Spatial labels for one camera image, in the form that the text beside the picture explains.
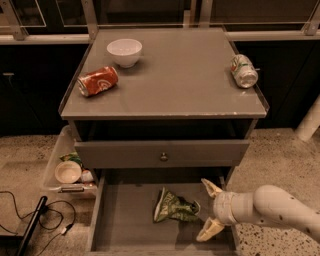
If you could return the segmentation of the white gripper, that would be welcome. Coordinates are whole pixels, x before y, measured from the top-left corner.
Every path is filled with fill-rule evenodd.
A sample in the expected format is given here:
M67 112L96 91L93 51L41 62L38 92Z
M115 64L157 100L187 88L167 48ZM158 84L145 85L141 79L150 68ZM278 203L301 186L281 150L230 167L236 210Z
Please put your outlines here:
M202 178L201 182L205 186L208 195L214 199L213 212L217 219L208 218L196 240L205 242L220 233L225 225L234 225L237 223L232 212L232 199L235 196L233 192L222 192L222 189L213 182Z

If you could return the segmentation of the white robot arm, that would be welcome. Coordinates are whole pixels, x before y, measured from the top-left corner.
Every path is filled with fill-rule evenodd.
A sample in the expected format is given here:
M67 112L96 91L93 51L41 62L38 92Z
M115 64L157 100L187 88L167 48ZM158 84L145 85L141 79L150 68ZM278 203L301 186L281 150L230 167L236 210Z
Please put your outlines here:
M319 148L290 128L256 129L241 164L223 188L207 180L212 202L197 235L204 242L225 228L249 224L320 236Z

